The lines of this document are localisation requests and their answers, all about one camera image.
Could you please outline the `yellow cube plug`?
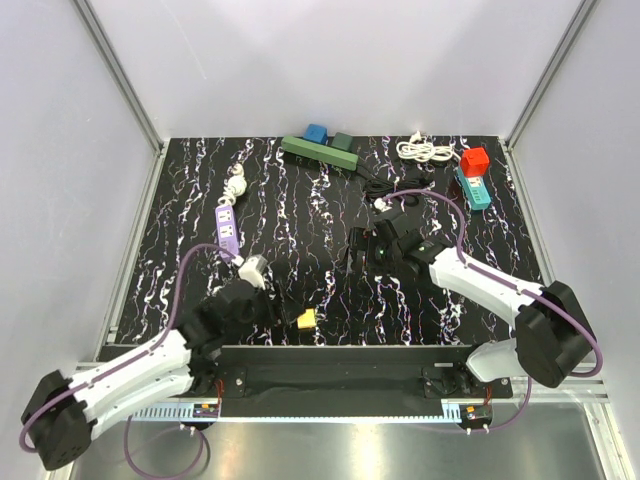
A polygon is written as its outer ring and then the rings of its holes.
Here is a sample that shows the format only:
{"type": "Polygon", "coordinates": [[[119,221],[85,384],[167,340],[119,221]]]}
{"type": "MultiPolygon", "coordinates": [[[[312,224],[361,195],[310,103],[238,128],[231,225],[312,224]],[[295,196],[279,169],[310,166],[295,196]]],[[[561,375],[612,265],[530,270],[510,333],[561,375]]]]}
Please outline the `yellow cube plug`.
{"type": "Polygon", "coordinates": [[[299,330],[314,329],[317,325],[316,310],[314,308],[306,309],[296,319],[296,325],[299,330]]]}

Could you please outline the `green power strip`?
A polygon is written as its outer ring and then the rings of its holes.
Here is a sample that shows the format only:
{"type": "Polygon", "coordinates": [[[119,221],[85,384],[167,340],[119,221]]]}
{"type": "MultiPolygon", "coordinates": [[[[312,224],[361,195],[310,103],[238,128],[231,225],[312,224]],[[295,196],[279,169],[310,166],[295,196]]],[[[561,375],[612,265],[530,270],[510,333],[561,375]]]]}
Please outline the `green power strip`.
{"type": "Polygon", "coordinates": [[[327,145],[314,143],[302,138],[285,136],[281,140],[282,149],[300,157],[315,160],[334,167],[355,172],[358,166],[358,156],[354,153],[332,148],[327,145]]]}

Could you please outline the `dark green cube plug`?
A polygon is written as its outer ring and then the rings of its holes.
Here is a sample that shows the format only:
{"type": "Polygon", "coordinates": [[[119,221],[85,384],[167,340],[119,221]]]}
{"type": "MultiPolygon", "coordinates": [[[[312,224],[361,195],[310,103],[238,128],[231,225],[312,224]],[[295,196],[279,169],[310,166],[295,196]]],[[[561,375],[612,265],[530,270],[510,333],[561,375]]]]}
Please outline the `dark green cube plug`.
{"type": "Polygon", "coordinates": [[[351,135],[337,132],[332,138],[330,146],[341,151],[350,152],[352,143],[353,137],[351,135]]]}

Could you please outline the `purple power strip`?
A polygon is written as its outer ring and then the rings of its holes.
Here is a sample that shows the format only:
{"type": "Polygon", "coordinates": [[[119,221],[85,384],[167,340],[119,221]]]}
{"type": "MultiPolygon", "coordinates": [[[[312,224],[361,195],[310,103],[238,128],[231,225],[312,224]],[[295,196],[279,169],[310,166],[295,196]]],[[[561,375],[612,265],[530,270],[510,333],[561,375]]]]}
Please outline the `purple power strip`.
{"type": "Polygon", "coordinates": [[[239,233],[234,208],[231,205],[219,205],[215,209],[218,245],[229,257],[239,254],[239,233]]]}

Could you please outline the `blue cube plug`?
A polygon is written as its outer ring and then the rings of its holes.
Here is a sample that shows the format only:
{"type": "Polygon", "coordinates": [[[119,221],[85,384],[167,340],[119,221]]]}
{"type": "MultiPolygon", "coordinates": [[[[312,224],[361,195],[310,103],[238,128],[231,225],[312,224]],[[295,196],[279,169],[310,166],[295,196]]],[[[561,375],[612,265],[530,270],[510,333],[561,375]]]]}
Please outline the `blue cube plug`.
{"type": "Polygon", "coordinates": [[[320,145],[325,145],[328,141],[328,130],[326,127],[309,124],[304,132],[303,139],[320,145]]]}

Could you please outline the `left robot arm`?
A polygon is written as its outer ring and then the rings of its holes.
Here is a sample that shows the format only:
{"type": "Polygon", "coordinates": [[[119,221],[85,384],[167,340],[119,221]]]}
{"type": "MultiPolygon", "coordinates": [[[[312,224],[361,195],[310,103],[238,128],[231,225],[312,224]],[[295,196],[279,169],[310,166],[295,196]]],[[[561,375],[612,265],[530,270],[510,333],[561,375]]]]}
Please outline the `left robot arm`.
{"type": "Polygon", "coordinates": [[[22,413],[20,446],[45,470],[60,469],[128,416],[169,397],[208,394],[228,337],[288,325],[304,312],[281,285],[234,280],[135,349],[70,377],[45,375],[22,413]]]}

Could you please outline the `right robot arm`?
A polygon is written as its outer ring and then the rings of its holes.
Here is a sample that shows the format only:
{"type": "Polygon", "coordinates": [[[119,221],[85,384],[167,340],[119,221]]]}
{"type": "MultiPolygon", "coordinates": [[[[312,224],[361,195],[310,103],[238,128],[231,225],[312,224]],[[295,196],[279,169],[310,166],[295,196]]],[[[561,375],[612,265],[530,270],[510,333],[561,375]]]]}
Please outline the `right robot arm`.
{"type": "Polygon", "coordinates": [[[510,276],[446,239],[425,238],[399,210],[377,215],[369,228],[352,228],[345,263],[350,272],[387,274],[452,291],[512,328],[512,338],[474,346],[457,364],[454,384],[463,395],[476,396],[490,382],[520,375],[556,388],[595,350],[593,330],[568,285],[543,286],[510,276]]]}

